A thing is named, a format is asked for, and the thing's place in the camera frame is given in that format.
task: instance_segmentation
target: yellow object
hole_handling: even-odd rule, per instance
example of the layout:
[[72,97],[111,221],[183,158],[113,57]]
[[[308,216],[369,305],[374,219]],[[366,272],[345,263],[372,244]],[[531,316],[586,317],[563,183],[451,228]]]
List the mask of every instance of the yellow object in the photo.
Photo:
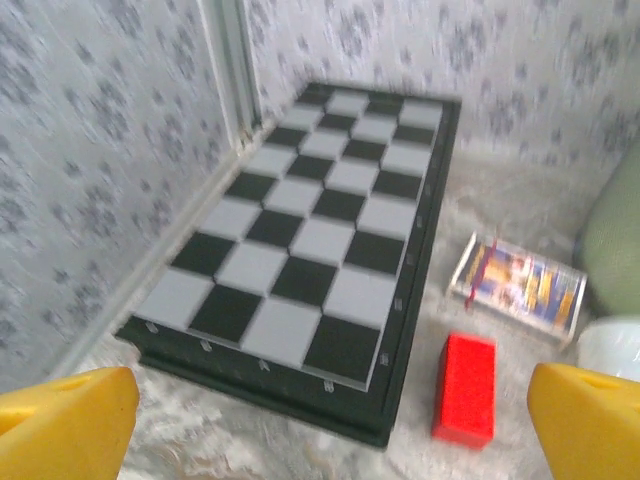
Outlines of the yellow object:
[[640,383],[539,364],[527,401],[555,480],[640,478]]
[[114,480],[138,401],[124,367],[0,395],[0,479]]

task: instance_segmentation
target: red box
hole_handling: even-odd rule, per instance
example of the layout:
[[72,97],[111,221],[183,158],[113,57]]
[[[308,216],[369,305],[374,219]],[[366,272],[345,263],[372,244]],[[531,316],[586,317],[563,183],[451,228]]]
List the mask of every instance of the red box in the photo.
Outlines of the red box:
[[431,434],[474,450],[494,435],[496,346],[453,332],[440,355]]

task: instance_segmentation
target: white trim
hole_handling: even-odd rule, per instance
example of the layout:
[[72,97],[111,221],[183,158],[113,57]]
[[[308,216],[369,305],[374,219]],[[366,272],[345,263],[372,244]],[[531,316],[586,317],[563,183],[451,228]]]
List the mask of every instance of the white trim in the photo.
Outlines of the white trim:
[[[242,3],[242,7],[241,7],[241,12],[242,12],[242,16],[243,16],[243,20],[245,22],[246,25],[246,37],[247,37],[247,41],[249,42],[249,44],[253,44],[253,32],[251,31],[251,28],[249,27],[249,1],[248,0],[237,0],[238,2]],[[260,69],[256,68],[258,65],[258,57],[256,54],[256,49],[255,48],[249,48],[249,58],[248,61],[250,62],[249,67],[252,69],[252,73],[253,73],[253,78],[255,80],[255,88],[256,88],[256,108],[258,109],[258,112],[263,115],[264,114],[264,108],[265,105],[262,101],[262,95],[260,94],[260,89],[259,89],[259,85],[261,83],[261,75],[260,75]]]
[[149,285],[162,272],[165,260],[184,244],[191,232],[191,227],[206,214],[206,209],[235,178],[241,163],[234,150],[227,154],[216,171],[191,197],[131,275],[120,283],[98,317],[92,320],[90,326],[68,351],[52,362],[55,366],[42,380],[43,382],[73,374],[100,338],[112,328],[118,327],[131,311],[131,307],[144,297]]
[[[220,103],[222,106],[222,117],[224,118],[224,124],[227,129],[227,137],[229,138],[229,143],[233,149],[237,148],[239,132],[240,132],[240,121],[235,114],[235,107],[233,105],[229,105],[229,101],[233,103],[233,95],[230,94],[227,85],[231,80],[229,75],[225,75],[226,82],[222,78],[222,72],[218,62],[216,61],[216,56],[221,56],[224,58],[223,52],[216,51],[214,47],[214,42],[212,40],[211,35],[211,25],[209,24],[208,19],[211,21],[215,21],[213,17],[213,12],[209,11],[205,5],[204,0],[198,1],[198,10],[200,11],[200,21],[202,22],[202,28],[204,31],[205,40],[207,42],[207,50],[209,51],[209,61],[211,62],[211,69],[213,70],[213,76],[215,77],[215,82],[218,87],[218,96],[220,97]],[[230,115],[233,115],[233,123],[234,126],[231,126]]]
[[229,63],[232,81],[237,86],[237,102],[240,112],[241,122],[247,131],[252,128],[253,112],[251,111],[251,101],[253,88],[249,77],[250,65],[247,64],[248,58],[245,58],[242,25],[239,22],[246,21],[243,18],[240,5],[237,2],[221,2],[220,13],[222,15],[222,23],[226,34],[226,41],[229,46],[227,59]]

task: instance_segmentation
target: wall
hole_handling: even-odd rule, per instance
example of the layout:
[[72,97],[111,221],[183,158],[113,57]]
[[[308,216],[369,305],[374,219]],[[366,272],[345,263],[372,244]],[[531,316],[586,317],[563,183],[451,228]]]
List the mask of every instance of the wall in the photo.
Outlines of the wall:
[[615,162],[640,122],[640,2],[245,0],[267,116],[309,78],[463,100],[459,140]]
[[229,149],[195,0],[0,2],[0,392],[39,378]]

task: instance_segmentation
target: white container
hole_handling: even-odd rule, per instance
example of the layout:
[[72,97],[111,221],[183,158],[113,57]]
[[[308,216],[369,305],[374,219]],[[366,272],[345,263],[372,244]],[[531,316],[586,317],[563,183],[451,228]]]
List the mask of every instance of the white container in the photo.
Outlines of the white container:
[[606,317],[585,328],[578,366],[640,382],[640,317]]

